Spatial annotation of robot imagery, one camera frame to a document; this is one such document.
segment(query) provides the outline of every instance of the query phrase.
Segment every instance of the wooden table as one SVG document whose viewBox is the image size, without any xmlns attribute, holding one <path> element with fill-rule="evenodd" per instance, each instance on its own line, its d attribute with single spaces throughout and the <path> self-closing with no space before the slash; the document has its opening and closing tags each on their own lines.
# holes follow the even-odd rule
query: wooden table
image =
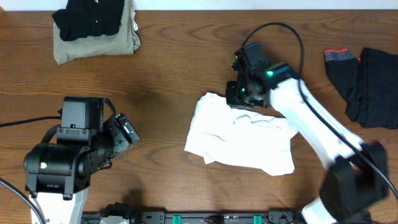
<svg viewBox="0 0 398 224">
<path fill-rule="evenodd" d="M 398 54 L 397 11 L 138 11 L 142 47 L 135 55 L 83 58 L 57 65 L 51 12 L 6 12 L 0 20 L 0 123 L 56 115 L 67 95 L 110 98 L 141 135 L 91 178 L 86 211 L 114 202 L 169 211 L 302 208 L 317 195 L 324 170 L 298 134 L 292 140 L 295 172 L 271 177 L 261 170 L 205 165 L 184 152 L 196 102 L 208 91 L 224 93 L 234 51 L 265 22 L 295 27 L 305 45 L 303 79 L 319 102 L 366 141 L 378 139 L 389 153 L 390 178 L 398 185 L 398 131 L 363 129 L 345 115 L 346 103 L 325 75 L 323 51 L 363 47 Z M 274 62 L 297 69 L 299 47 L 287 29 L 256 34 Z M 265 114 L 276 114 L 262 110 Z M 58 121 L 0 129 L 0 176 L 23 190 L 25 155 Z M 24 202 L 0 187 L 0 222 L 29 223 Z M 397 202 L 373 206 L 375 220 L 393 221 Z"/>
</svg>

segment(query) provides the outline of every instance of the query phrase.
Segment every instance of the black cable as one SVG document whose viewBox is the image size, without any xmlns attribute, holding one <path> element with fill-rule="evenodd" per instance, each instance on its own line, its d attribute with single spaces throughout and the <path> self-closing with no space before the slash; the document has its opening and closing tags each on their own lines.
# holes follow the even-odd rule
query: black cable
<svg viewBox="0 0 398 224">
<path fill-rule="evenodd" d="M 106 166 L 106 167 L 101 167 L 101 168 L 99 168 L 97 171 L 105 170 L 105 169 L 110 169 L 110 168 L 112 167 L 112 164 L 113 164 L 113 163 L 112 163 L 112 161 L 109 160 L 108 164 L 109 164 L 108 166 Z"/>
<path fill-rule="evenodd" d="M 394 196 L 396 197 L 396 199 L 398 200 L 398 191 L 397 189 L 394 187 L 394 184 L 388 179 L 388 177 L 386 177 L 368 158 L 366 158 L 366 156 L 364 156 L 361 151 L 359 151 L 356 147 L 354 147 L 346 138 L 344 138 L 344 136 L 342 136 L 337 130 L 335 130 L 324 118 L 322 118 L 322 116 L 312 107 L 312 105 L 308 102 L 307 97 L 304 95 L 302 89 L 301 89 L 301 84 L 300 84 L 300 80 L 302 77 L 302 72 L 303 72 L 303 66 L 304 66 L 304 46 L 303 46 L 303 42 L 300 38 L 299 33 L 297 33 L 297 31 L 284 23 L 281 22 L 270 22 L 267 24 L 263 24 L 261 26 L 259 26 L 257 29 L 255 29 L 254 31 L 252 31 L 248 37 L 244 40 L 242 46 L 246 45 L 246 42 L 250 39 L 250 37 L 256 33 L 258 30 L 267 27 L 267 26 L 273 26 L 273 25 L 278 25 L 278 26 L 283 26 L 288 28 L 290 31 L 292 31 L 294 33 L 294 35 L 296 36 L 299 44 L 300 44 L 300 48 L 301 48 L 301 53 L 300 53 L 300 67 L 298 69 L 298 91 L 300 92 L 300 96 L 303 98 L 304 103 L 310 108 L 310 111 L 326 126 L 328 127 L 328 129 L 335 135 L 338 137 L 338 139 L 340 139 L 340 141 L 344 142 L 348 147 L 350 147 L 355 154 L 362 160 L 364 161 L 367 165 L 369 165 L 372 170 L 374 172 L 376 172 L 384 181 L 386 181 L 387 185 L 390 187 L 390 189 L 392 190 L 392 193 L 394 194 Z"/>
<path fill-rule="evenodd" d="M 0 183 L 2 183 L 4 186 L 6 186 L 8 189 L 10 189 L 12 192 L 14 192 L 16 195 L 18 195 L 23 201 L 29 205 L 29 207 L 33 210 L 33 212 L 37 215 L 37 218 L 39 219 L 40 224 L 45 224 L 45 218 L 44 216 L 39 212 L 39 209 L 18 189 L 16 189 L 14 186 L 12 186 L 9 182 L 5 181 L 3 178 L 0 178 Z"/>
<path fill-rule="evenodd" d="M 59 124 L 52 126 L 43 136 L 43 139 L 40 143 L 49 143 L 51 139 L 55 136 L 57 133 L 58 128 L 61 126 Z"/>
<path fill-rule="evenodd" d="M 15 122 L 10 122 L 10 123 L 0 124 L 0 128 L 18 125 L 18 124 L 26 124 L 26 123 L 30 123 L 30 122 L 34 122 L 34 121 L 42 121 L 45 119 L 61 119 L 61 117 L 60 116 L 45 116 L 45 117 L 41 117 L 41 118 L 32 118 L 32 119 L 27 119 L 27 120 L 23 120 L 23 121 L 15 121 Z"/>
<path fill-rule="evenodd" d="M 218 224 L 216 220 L 212 220 L 209 217 L 203 217 L 203 221 L 205 221 L 207 224 Z"/>
</svg>

